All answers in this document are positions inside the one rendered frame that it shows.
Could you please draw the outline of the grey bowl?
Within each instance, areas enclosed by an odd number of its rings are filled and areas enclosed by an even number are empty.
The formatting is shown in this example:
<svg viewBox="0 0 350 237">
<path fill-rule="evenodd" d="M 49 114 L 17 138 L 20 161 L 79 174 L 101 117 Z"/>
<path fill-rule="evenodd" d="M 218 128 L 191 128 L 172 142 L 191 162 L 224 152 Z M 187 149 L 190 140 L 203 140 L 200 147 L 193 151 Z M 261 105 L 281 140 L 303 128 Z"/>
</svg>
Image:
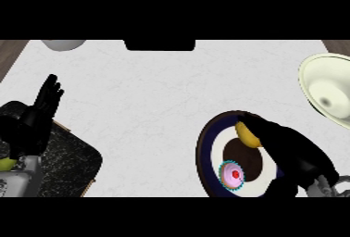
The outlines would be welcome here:
<svg viewBox="0 0 350 237">
<path fill-rule="evenodd" d="M 54 51 L 63 52 L 79 48 L 85 40 L 43 40 L 45 45 Z"/>
</svg>

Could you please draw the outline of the black appliance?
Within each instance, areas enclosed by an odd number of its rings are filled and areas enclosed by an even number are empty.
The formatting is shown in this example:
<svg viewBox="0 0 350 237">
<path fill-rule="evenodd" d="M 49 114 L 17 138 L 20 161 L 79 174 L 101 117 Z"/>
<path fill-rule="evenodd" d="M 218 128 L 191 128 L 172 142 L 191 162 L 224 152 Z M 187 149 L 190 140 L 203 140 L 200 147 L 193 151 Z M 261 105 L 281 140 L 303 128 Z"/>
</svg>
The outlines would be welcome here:
<svg viewBox="0 0 350 237">
<path fill-rule="evenodd" d="M 126 40 L 126 48 L 131 51 L 193 51 L 196 40 Z"/>
</svg>

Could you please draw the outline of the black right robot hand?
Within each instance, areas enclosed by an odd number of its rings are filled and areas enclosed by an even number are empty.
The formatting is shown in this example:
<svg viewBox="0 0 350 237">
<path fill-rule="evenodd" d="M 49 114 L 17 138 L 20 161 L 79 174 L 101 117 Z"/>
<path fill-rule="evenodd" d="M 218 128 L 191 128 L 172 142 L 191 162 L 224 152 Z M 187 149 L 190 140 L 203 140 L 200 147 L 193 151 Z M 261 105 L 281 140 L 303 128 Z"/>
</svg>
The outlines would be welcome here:
<svg viewBox="0 0 350 237">
<path fill-rule="evenodd" d="M 334 197 L 340 173 L 321 147 L 295 129 L 255 114 L 246 113 L 238 119 L 286 174 L 271 182 L 265 198 L 292 198 L 300 187 L 309 197 Z"/>
</svg>

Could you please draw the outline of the pink cupcake with teal wrapper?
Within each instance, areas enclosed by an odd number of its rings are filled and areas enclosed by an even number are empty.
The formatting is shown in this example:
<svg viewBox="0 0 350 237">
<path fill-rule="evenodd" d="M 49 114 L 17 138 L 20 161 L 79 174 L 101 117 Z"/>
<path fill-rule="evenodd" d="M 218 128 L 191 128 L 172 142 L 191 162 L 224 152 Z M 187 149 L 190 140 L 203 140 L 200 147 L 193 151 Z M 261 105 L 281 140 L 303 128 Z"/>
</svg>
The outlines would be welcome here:
<svg viewBox="0 0 350 237">
<path fill-rule="evenodd" d="M 234 160 L 228 160 L 222 163 L 219 167 L 219 180 L 230 191 L 237 191 L 243 188 L 246 172 Z"/>
</svg>

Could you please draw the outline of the green fruit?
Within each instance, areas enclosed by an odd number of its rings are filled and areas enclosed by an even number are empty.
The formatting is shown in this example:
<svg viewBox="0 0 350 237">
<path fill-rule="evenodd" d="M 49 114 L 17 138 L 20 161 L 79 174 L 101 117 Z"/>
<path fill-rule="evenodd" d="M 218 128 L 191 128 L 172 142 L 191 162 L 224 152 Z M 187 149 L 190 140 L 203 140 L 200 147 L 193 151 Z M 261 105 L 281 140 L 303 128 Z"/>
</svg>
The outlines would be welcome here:
<svg viewBox="0 0 350 237">
<path fill-rule="evenodd" d="M 0 159 L 0 171 L 9 171 L 17 165 L 18 160 L 9 157 Z"/>
</svg>

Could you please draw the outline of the dark blue rimmed plate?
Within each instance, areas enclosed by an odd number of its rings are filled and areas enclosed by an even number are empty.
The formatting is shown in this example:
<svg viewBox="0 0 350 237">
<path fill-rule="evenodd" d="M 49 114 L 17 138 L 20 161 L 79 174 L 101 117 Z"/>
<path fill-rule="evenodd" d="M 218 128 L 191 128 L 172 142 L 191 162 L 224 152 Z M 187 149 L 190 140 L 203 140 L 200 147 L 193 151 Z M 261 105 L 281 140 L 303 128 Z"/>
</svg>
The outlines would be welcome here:
<svg viewBox="0 0 350 237">
<path fill-rule="evenodd" d="M 263 147 L 247 147 L 237 134 L 235 124 L 244 112 L 219 114 L 200 133 L 196 164 L 200 180 L 210 197 L 263 197 L 271 182 L 284 176 Z M 219 169 L 225 161 L 235 161 L 244 171 L 246 181 L 238 190 L 221 182 Z"/>
</svg>

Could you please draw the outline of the yellow fruit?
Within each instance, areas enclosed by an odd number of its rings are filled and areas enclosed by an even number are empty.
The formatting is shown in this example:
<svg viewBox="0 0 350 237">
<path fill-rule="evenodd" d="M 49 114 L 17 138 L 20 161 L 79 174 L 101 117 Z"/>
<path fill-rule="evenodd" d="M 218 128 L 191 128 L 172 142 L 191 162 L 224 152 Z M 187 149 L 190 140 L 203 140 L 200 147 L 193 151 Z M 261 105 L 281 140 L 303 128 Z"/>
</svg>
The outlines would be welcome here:
<svg viewBox="0 0 350 237">
<path fill-rule="evenodd" d="M 243 121 L 240 121 L 235 124 L 235 130 L 237 130 L 238 138 L 247 147 L 250 148 L 262 147 L 261 139 L 255 136 L 255 134 L 249 130 L 249 127 Z"/>
</svg>

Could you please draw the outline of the black speckled cutting board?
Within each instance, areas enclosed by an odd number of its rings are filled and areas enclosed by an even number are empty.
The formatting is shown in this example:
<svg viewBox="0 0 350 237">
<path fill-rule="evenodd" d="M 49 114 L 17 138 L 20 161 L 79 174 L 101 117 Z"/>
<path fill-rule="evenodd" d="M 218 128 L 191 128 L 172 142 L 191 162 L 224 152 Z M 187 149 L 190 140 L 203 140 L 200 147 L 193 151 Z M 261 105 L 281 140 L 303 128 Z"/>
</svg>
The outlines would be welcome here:
<svg viewBox="0 0 350 237">
<path fill-rule="evenodd" d="M 43 154 L 39 197 L 80 197 L 103 167 L 103 155 L 58 123 L 52 124 Z"/>
</svg>

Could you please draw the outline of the cream bowl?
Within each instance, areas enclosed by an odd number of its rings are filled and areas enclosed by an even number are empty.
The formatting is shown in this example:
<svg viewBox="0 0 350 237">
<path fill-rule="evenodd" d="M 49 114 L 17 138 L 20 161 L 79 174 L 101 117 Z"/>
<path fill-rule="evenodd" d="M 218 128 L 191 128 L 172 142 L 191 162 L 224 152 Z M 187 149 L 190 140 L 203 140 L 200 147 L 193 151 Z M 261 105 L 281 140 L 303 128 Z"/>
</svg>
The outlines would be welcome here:
<svg viewBox="0 0 350 237">
<path fill-rule="evenodd" d="M 311 56 L 299 68 L 299 83 L 317 111 L 350 130 L 350 56 Z"/>
</svg>

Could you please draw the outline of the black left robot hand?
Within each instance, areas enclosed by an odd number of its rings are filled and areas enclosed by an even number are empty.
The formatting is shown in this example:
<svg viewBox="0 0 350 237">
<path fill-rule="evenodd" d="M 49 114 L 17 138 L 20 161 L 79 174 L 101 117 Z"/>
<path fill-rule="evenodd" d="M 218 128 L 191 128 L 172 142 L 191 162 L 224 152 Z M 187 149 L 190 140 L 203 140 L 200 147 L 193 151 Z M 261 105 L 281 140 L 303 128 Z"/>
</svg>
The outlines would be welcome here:
<svg viewBox="0 0 350 237">
<path fill-rule="evenodd" d="M 54 117 L 66 90 L 58 76 L 51 74 L 42 86 L 36 102 L 21 118 L 0 116 L 0 140 L 9 144 L 9 158 L 40 156 L 46 150 Z"/>
</svg>

